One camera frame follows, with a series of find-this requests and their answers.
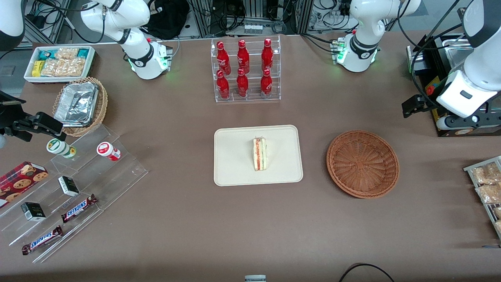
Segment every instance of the black bag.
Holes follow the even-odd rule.
[[[148,6],[150,21],[141,28],[142,31],[162,40],[181,33],[189,13],[186,0],[151,0]]]

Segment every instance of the white container tray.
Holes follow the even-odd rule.
[[[33,70],[33,65],[35,64],[35,61],[37,61],[40,51],[46,51],[46,50],[54,50],[54,49],[59,49],[59,48],[78,48],[78,49],[88,49],[89,53],[87,54],[87,57],[85,58],[85,65],[84,69],[82,70],[82,75],[81,76],[65,76],[65,77],[34,77],[32,76],[32,70]],[[30,63],[28,64],[28,67],[26,68],[25,72],[25,80],[34,84],[37,83],[64,83],[64,82],[70,82],[74,81],[80,78],[86,78],[87,75],[89,74],[89,71],[91,69],[92,65],[92,60],[94,59],[94,48],[91,46],[86,46],[86,45],[70,45],[70,46],[44,46],[44,47],[36,47],[33,50],[32,57],[30,59]]]
[[[267,142],[268,168],[254,170],[253,139]],[[237,186],[299,182],[303,165],[294,125],[222,128],[214,133],[214,182]]]

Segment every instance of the cookie box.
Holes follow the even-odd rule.
[[[23,162],[0,177],[0,208],[12,202],[17,196],[33,187],[49,174],[44,167]]]

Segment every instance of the table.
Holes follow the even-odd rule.
[[[396,281],[500,277],[501,250],[480,248],[498,242],[495,231],[462,171],[499,155],[500,138],[438,138],[429,114],[404,119],[400,103],[416,93],[407,45],[389,32],[376,62],[350,73],[305,39],[282,36],[282,100],[252,105],[214,102],[210,40],[181,42],[172,71],[151,81],[131,72],[120,46],[95,45],[93,76],[109,95],[104,123],[151,172],[42,264],[0,238],[1,280],[333,281],[356,262]],[[51,112],[60,88],[27,83],[25,111]],[[214,184],[217,129],[279,124],[299,130],[302,181]],[[328,175],[327,147],[351,129],[380,135],[398,155],[400,179],[382,198],[353,198]],[[0,173],[46,163],[49,139],[10,138]],[[358,268],[345,281],[383,279]]]

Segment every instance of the brown woven basket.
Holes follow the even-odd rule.
[[[106,89],[104,89],[101,82],[93,77],[86,77],[83,79],[78,79],[70,82],[69,84],[76,83],[84,83],[84,82],[92,82],[99,86],[98,98],[96,102],[96,108],[94,110],[94,119],[90,126],[88,127],[63,127],[63,132],[74,137],[80,137],[90,131],[93,127],[99,125],[103,122],[104,116],[106,115],[106,107],[108,106],[108,94],[106,93]],[[52,107],[52,115],[56,114],[56,109],[59,105],[59,99],[61,99],[61,94],[63,90],[59,91],[59,95],[56,98],[56,102]]]
[[[400,173],[397,155],[374,133],[347,131],[332,140],[327,150],[327,169],[346,193],[363,199],[386,195]]]

